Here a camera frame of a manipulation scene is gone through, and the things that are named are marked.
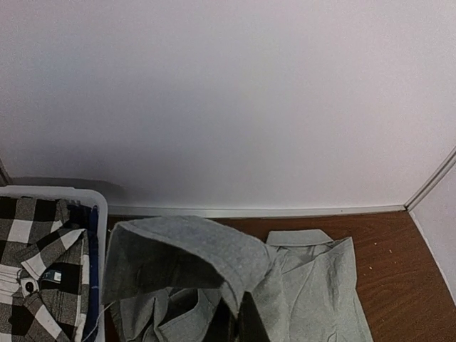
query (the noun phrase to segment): dark fabric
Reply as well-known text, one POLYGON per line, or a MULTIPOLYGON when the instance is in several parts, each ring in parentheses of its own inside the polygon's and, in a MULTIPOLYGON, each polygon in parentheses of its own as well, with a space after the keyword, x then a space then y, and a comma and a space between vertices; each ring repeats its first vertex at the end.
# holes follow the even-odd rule
POLYGON ((246 292, 236 320, 220 301, 203 342, 270 342, 256 307, 252 294, 246 292))
POLYGON ((98 288, 98 208, 83 205, 69 205, 70 219, 68 227, 86 228, 88 233, 88 247, 90 259, 90 292, 88 302, 87 320, 85 321, 83 340, 93 342, 96 339, 99 314, 99 288, 98 288))

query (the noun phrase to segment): laundry basket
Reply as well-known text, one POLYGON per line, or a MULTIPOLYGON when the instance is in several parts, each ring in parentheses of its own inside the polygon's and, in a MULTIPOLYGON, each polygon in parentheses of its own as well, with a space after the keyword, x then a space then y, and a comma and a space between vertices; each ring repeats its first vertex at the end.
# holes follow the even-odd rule
MULTIPOLYGON (((80 190, 74 187, 29 187, 9 185, 0 187, 0 196, 9 197, 36 197, 48 200, 68 200, 79 202, 87 207, 98 207, 98 278, 99 284, 103 283, 103 271, 105 264, 106 227, 108 223, 108 203, 99 192, 93 190, 80 190)), ((103 306, 99 308, 100 318, 96 342, 105 341, 105 318, 103 306)))

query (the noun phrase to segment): pile of clothes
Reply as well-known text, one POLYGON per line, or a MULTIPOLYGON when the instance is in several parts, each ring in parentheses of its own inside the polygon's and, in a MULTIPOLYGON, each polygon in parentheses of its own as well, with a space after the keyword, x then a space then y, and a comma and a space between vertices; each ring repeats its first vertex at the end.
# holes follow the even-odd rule
POLYGON ((0 341, 94 341, 98 208, 0 197, 0 341))
POLYGON ((265 244, 199 217, 119 222, 102 300, 122 342, 372 341, 353 241, 317 229, 265 244))

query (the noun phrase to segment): gray fabric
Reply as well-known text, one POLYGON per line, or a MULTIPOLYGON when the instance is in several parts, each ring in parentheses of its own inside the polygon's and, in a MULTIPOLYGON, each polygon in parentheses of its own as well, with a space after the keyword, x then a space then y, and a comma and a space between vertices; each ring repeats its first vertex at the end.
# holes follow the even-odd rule
POLYGON ((372 341, 356 293, 351 238, 334 242, 321 230, 271 232, 267 244, 281 264, 290 342, 372 341))
POLYGON ((355 288, 349 238, 272 232, 263 244, 209 220, 166 217, 116 225, 103 300, 117 301, 125 341, 200 342, 217 301, 237 314, 246 291, 271 342, 372 341, 355 288), (197 299, 173 314, 176 288, 199 290, 182 292, 197 299))
POLYGON ((199 217, 120 222, 108 247, 103 301, 168 286, 220 288, 236 315, 244 292, 253 291, 271 269, 271 253, 260 240, 199 217))

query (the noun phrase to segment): black and white plaid shirt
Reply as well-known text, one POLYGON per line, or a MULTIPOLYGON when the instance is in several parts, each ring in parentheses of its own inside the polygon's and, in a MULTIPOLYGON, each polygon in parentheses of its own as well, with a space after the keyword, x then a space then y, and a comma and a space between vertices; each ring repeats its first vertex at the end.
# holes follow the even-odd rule
POLYGON ((67 202, 0 197, 0 341, 81 341, 89 293, 85 229, 67 202))

